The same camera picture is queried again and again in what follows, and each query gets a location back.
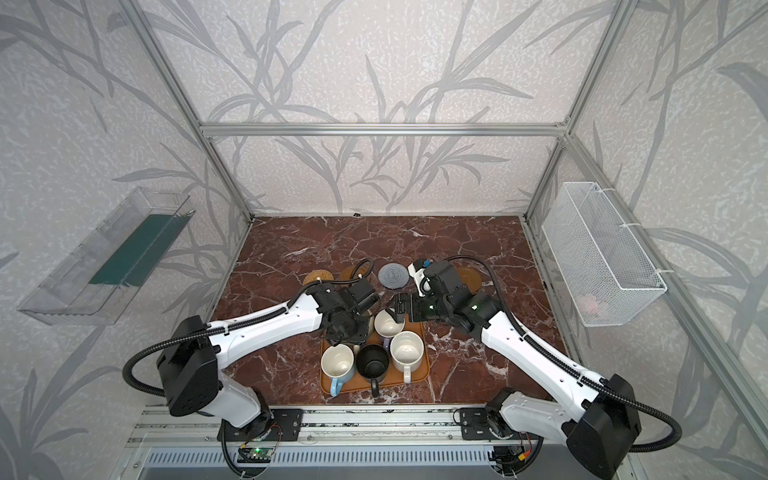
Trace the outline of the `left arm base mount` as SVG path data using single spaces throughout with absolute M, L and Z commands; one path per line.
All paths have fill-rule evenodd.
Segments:
M 300 408 L 275 408 L 262 412 L 244 427 L 235 428 L 223 421 L 217 439 L 226 442 L 249 441 L 295 442 L 301 431 L 304 411 Z

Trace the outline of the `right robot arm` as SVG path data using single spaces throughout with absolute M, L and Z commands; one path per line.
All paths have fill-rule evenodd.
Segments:
M 407 268 L 417 288 L 409 317 L 440 321 L 462 329 L 503 355 L 548 394 L 499 393 L 486 406 L 499 437 L 531 433 L 564 444 L 586 470 L 611 479 L 630 453 L 674 446 L 683 429 L 669 414 L 638 401 L 618 374 L 606 379 L 542 340 L 511 312 L 500 291 L 472 292 L 453 260 L 417 259 Z

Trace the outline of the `brown wooden saucer coaster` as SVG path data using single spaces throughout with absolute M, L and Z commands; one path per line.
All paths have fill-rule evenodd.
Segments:
M 343 271 L 340 273 L 340 276 L 338 277 L 338 279 L 339 279 L 339 280 L 350 280 L 350 279 L 354 278 L 354 275 L 353 275 L 353 270 L 354 270 L 354 267 L 353 267 L 353 266 L 348 266 L 347 268 L 345 268 L 345 269 L 344 269 L 344 270 L 343 270 Z M 366 267 L 361 267 L 361 268 L 360 268 L 360 269 L 357 271 L 357 275 L 364 275 L 366 272 L 367 272 L 367 268 L 366 268 Z

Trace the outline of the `woven straw coaster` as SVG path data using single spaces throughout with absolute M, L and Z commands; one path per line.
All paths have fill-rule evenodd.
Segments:
M 328 282 L 334 280 L 334 275 L 325 269 L 317 269 L 309 272 L 303 279 L 303 285 L 309 285 L 313 282 Z

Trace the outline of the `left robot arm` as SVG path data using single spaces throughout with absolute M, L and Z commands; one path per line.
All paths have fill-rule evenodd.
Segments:
M 225 374 L 243 357 L 299 334 L 322 331 L 331 345 L 359 343 L 369 329 L 369 310 L 380 300 L 363 277 L 313 281 L 290 300 L 210 323 L 196 315 L 173 336 L 127 360 L 123 380 L 140 392 L 163 397 L 169 413 L 182 417 L 200 410 L 243 429 L 266 415 L 252 388 Z

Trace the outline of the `grey woven coaster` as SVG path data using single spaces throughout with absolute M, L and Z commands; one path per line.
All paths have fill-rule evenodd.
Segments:
M 406 287 L 411 279 L 407 268 L 398 263 L 383 265 L 377 275 L 379 283 L 388 290 Z

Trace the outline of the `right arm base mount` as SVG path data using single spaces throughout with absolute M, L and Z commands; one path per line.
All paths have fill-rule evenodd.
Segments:
M 459 426 L 461 438 L 465 441 L 532 441 L 533 444 L 541 441 L 539 436 L 527 432 L 495 433 L 484 407 L 458 408 L 453 413 L 453 420 Z

